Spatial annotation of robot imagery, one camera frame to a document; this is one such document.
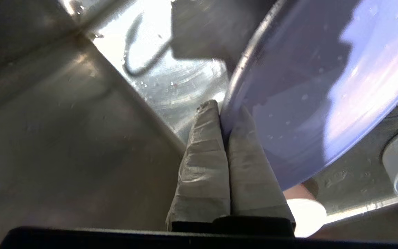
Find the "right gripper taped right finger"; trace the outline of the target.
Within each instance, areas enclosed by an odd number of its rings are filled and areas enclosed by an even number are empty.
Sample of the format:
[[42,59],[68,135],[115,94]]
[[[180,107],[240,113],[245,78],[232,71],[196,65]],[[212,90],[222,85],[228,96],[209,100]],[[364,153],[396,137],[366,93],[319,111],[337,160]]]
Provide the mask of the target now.
[[231,214],[287,219],[294,216],[260,144],[253,117],[240,108],[228,140]]

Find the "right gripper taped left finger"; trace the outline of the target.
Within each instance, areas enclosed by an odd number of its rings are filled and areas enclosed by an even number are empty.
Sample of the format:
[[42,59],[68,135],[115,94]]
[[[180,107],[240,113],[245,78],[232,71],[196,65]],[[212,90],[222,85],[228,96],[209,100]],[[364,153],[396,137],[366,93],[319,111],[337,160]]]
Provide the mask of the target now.
[[196,109],[166,225],[175,231],[178,225],[207,225],[229,215],[228,159],[218,104],[209,100]]

